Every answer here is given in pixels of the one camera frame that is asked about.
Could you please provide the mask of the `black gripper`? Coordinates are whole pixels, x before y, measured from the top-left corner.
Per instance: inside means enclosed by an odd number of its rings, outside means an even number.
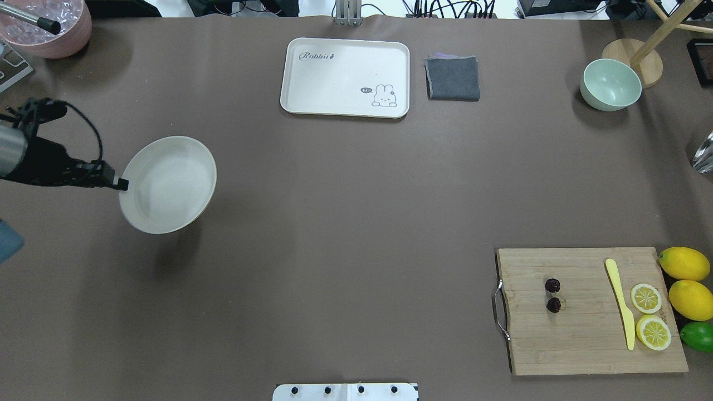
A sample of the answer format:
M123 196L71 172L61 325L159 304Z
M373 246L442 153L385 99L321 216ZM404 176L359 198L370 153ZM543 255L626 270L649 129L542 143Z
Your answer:
M127 191L127 179L116 175L106 162L82 162L71 158L66 148L38 136L39 125L66 116L68 107L49 98L28 99L17 110L8 109L4 119L4 178L37 186L78 183L84 188Z

